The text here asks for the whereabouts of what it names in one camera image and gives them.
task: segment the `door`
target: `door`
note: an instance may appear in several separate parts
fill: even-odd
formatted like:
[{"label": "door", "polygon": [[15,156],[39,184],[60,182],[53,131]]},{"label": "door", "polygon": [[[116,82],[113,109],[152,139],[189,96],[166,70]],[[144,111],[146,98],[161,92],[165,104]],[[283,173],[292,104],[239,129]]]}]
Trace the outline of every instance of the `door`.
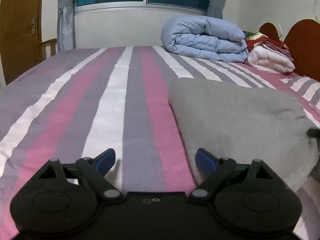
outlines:
[{"label": "door", "polygon": [[7,84],[40,63],[42,0],[1,0],[0,54]]}]

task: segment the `bed sheet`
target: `bed sheet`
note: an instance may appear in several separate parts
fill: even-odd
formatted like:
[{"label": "bed sheet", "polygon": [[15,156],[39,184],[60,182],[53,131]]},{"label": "bed sheet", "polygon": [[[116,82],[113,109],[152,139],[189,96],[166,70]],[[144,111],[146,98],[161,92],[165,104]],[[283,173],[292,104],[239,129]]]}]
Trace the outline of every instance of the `bed sheet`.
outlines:
[{"label": "bed sheet", "polygon": [[[178,78],[294,93],[280,81],[283,75],[178,56],[161,46],[60,52],[0,91],[0,239],[17,233],[10,200],[50,158],[72,163],[114,148],[116,165],[107,179],[124,192],[190,192],[195,184],[168,103]],[[320,127],[320,113],[295,96]],[[296,231],[316,240],[320,187],[307,183],[298,192],[304,213]]]}]

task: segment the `window sill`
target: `window sill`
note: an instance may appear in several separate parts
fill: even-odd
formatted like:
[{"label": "window sill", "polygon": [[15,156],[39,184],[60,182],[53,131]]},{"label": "window sill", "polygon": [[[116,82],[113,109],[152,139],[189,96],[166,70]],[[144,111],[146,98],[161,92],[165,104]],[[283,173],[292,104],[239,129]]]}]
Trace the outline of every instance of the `window sill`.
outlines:
[{"label": "window sill", "polygon": [[172,6],[172,5],[161,5],[161,4],[146,4],[145,2],[109,2],[109,3],[96,3],[96,4],[89,4],[83,6],[75,6],[75,13],[85,12],[85,11],[94,11],[100,9],[107,9],[107,10],[119,10],[119,9],[130,9],[130,8],[157,8],[157,9],[167,9],[167,10],[176,10],[181,12],[187,12],[192,14],[198,15],[206,15],[205,11],[191,9],[191,8],[184,8],[179,6]]}]

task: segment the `folded blue comforter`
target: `folded blue comforter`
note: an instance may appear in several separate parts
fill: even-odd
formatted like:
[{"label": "folded blue comforter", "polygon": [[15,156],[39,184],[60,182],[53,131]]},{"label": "folded blue comforter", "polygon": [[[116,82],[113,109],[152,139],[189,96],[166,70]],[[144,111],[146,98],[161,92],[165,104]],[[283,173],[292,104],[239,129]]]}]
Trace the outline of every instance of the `folded blue comforter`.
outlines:
[{"label": "folded blue comforter", "polygon": [[161,41],[179,55],[223,62],[244,62],[248,57],[243,31],[234,23],[207,16],[179,16],[167,21]]}]

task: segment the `curtain tieback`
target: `curtain tieback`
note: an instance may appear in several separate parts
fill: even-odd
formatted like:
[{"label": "curtain tieback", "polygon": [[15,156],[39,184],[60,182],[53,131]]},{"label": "curtain tieback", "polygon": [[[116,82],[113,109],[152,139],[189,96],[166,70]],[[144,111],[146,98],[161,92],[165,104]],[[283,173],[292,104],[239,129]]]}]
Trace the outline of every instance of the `curtain tieback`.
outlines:
[{"label": "curtain tieback", "polygon": [[221,1],[210,1],[209,6],[217,7],[222,9],[223,8],[223,3]]},{"label": "curtain tieback", "polygon": [[58,9],[62,9],[69,6],[73,6],[73,2],[71,0],[58,2]]}]

